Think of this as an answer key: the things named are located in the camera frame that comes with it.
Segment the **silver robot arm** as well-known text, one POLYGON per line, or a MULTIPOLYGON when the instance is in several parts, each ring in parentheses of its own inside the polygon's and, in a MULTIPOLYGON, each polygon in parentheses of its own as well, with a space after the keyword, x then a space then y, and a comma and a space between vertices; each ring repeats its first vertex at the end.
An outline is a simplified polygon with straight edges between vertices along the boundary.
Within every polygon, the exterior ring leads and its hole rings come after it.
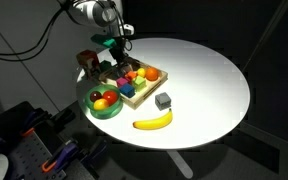
POLYGON ((68 14, 75 23, 98 30, 91 41, 109 49, 117 63, 116 75, 122 75, 126 51, 130 51, 126 42, 135 33, 124 22, 122 0, 68 0, 68 14))

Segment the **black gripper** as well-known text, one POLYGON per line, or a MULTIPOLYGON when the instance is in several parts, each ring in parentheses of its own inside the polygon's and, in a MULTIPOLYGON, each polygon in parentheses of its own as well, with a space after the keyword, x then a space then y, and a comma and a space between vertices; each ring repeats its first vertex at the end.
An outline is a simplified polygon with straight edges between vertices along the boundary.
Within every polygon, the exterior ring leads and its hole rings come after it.
MULTIPOLYGON (((121 68, 123 74, 132 70, 131 64, 128 62, 130 56, 125 52, 126 39, 123 37, 114 37, 114 42, 109 52, 113 59, 117 62, 117 66, 121 68)), ((118 67, 114 67, 114 75, 120 77, 120 71, 118 67)))

